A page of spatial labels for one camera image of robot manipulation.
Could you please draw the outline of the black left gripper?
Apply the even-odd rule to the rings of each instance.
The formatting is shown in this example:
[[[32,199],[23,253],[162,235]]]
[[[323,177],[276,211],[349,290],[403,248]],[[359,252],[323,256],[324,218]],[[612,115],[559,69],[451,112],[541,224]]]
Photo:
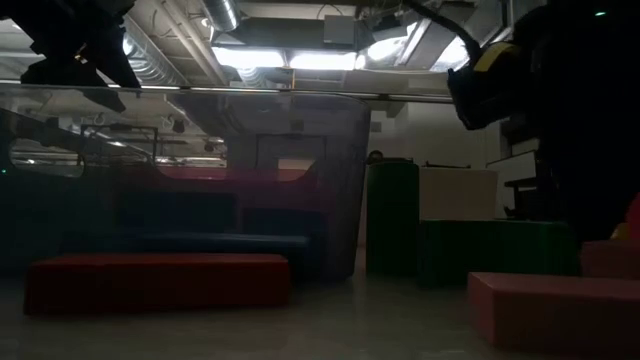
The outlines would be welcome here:
[[[117,85],[140,88],[123,50],[124,18],[134,0],[1,0],[1,20],[30,39],[20,82],[79,88],[89,100],[115,112],[126,106],[91,64]]]

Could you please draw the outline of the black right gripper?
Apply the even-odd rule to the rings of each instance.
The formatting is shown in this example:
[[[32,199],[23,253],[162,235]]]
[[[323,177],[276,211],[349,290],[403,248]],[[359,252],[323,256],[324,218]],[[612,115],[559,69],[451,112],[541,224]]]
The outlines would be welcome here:
[[[530,47],[501,41],[460,69],[448,70],[448,89],[466,129],[483,129],[526,107],[533,92],[531,60]]]

